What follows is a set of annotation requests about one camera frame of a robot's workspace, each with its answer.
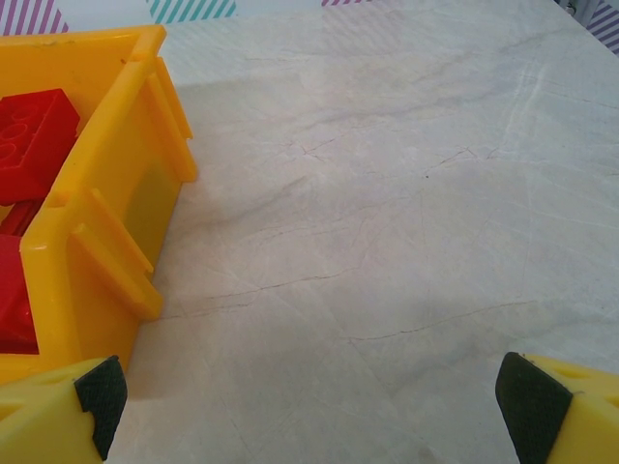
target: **gray marble vein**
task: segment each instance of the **gray marble vein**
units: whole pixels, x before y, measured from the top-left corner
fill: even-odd
[[[619,371],[619,61],[553,2],[169,28],[183,189],[111,463],[517,463],[507,351]]]

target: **red lego brick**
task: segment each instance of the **red lego brick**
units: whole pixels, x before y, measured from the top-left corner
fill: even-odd
[[[42,204],[43,200],[34,200],[22,201],[13,205],[9,215],[0,221],[0,235],[23,237]]]
[[[0,101],[0,205],[47,196],[75,143],[78,122],[60,89]]]
[[[0,235],[0,353],[38,354],[19,255],[19,237]]]

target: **marble surface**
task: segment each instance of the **marble surface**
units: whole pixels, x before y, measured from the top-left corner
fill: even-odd
[[[619,60],[551,1],[169,28],[183,189],[109,462],[517,463],[507,351],[619,371]]]

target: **yellow storage bin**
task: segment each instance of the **yellow storage bin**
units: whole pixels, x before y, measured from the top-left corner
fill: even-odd
[[[78,139],[22,238],[38,355],[0,354],[0,383],[118,355],[159,316],[150,277],[192,137],[158,50],[160,26],[0,40],[0,97],[53,88],[80,115]]]
[[[508,353],[496,398],[522,464],[619,462],[619,375]]]
[[[0,387],[2,464],[98,464],[127,401],[118,360],[79,362]]]

